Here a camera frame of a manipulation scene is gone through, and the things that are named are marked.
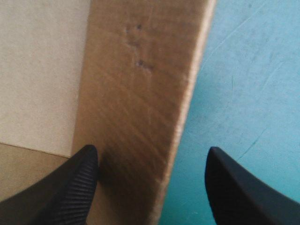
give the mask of teal surface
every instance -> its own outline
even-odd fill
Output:
[[[210,146],[300,201],[300,1],[219,0],[160,225],[214,224]]]

